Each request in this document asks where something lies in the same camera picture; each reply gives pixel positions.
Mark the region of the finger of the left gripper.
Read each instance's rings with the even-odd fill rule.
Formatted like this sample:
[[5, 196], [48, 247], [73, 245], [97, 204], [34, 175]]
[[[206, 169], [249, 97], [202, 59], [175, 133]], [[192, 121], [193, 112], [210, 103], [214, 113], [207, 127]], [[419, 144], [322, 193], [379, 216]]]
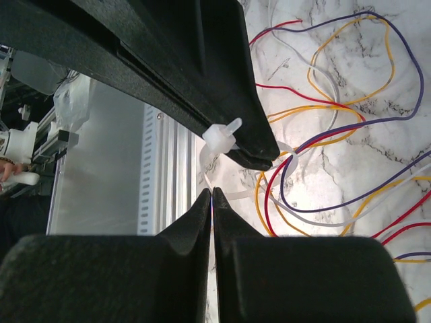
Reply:
[[[1, 43], [111, 86], [119, 76], [116, 61], [102, 41], [90, 34], [92, 24], [76, 2], [2, 1]], [[236, 151], [228, 153], [230, 159]], [[232, 160], [254, 170], [267, 170], [272, 164], [272, 160]]]
[[115, 59], [111, 86], [197, 135], [242, 120], [234, 160], [279, 154], [257, 95], [244, 12], [237, 1], [77, 1], [90, 34]]

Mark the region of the bystander hand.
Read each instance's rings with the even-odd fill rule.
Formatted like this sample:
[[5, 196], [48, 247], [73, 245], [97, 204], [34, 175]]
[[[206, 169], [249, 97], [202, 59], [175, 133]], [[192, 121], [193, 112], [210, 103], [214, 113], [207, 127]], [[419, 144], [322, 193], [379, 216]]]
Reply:
[[5, 182], [11, 175], [21, 173], [22, 170], [22, 164], [13, 164], [9, 161], [1, 160], [1, 182]]

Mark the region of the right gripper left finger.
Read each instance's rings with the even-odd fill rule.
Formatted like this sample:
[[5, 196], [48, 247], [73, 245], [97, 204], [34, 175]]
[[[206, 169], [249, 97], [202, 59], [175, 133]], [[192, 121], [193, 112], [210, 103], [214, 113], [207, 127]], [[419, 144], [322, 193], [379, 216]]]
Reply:
[[154, 236], [28, 236], [1, 265], [2, 322], [203, 322], [211, 193]]

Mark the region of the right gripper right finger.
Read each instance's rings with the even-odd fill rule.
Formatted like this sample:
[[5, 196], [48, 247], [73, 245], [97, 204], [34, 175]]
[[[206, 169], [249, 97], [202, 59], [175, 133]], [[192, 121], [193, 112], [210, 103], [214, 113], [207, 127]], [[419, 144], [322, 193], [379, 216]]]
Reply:
[[371, 238], [260, 234], [212, 193], [221, 322], [415, 322], [393, 260]]

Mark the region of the white zip tie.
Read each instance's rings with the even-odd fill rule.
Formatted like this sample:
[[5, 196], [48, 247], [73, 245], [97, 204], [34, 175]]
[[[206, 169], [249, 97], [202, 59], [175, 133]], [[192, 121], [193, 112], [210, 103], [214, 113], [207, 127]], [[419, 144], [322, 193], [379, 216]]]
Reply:
[[[242, 119], [236, 118], [229, 124], [212, 124], [203, 134], [205, 145], [199, 154], [199, 165], [202, 177], [206, 186], [212, 191], [213, 185], [205, 173], [205, 167], [217, 155], [229, 153], [231, 150], [238, 150], [234, 133], [242, 126]], [[285, 143], [277, 141], [279, 148], [287, 153], [292, 153], [292, 162], [288, 166], [286, 177], [290, 176], [298, 167], [298, 154]], [[225, 194], [228, 200], [238, 200], [252, 197], [254, 189]]]

